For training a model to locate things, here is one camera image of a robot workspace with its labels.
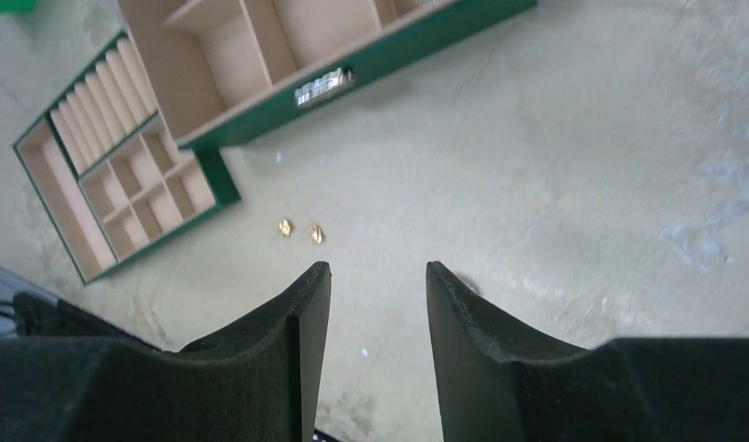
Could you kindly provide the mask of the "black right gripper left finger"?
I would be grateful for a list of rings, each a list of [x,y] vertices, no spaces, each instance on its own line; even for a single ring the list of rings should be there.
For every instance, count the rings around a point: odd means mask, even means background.
[[[171,352],[117,337],[0,339],[0,441],[325,441],[330,267]]]

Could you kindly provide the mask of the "green jewelry box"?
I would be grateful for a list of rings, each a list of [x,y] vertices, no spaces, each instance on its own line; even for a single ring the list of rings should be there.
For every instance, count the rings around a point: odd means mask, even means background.
[[[532,7],[529,1],[122,1],[181,149],[244,145]]]

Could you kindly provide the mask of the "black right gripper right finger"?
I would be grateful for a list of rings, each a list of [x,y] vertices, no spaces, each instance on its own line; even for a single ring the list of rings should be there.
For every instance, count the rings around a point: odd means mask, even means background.
[[[427,315],[447,441],[749,441],[749,338],[563,342],[440,262]]]

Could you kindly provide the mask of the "green jewelry tray insert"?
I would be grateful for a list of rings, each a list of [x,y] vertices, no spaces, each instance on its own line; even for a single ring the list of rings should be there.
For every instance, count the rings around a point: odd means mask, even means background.
[[[220,154],[180,150],[116,34],[13,146],[83,284],[240,199]]]

